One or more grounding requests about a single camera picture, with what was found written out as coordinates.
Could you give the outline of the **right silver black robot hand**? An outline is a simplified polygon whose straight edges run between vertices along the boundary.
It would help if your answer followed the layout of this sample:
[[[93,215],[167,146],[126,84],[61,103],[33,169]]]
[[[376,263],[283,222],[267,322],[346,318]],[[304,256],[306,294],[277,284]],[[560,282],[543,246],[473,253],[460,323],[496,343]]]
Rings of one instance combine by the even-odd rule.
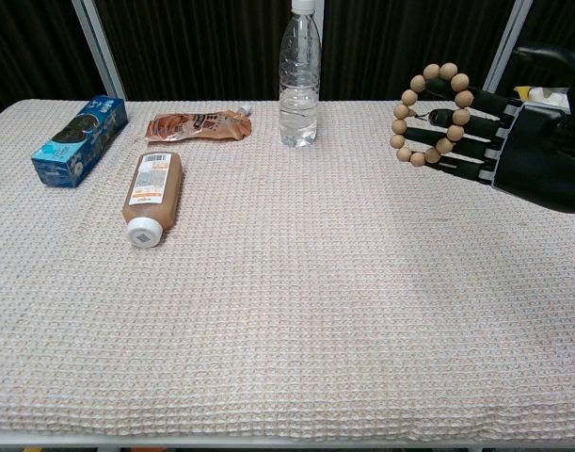
[[[568,105],[506,98],[471,87],[454,63],[430,64],[393,110],[390,145],[401,162],[575,214],[575,53],[527,43],[514,54],[563,76]]]

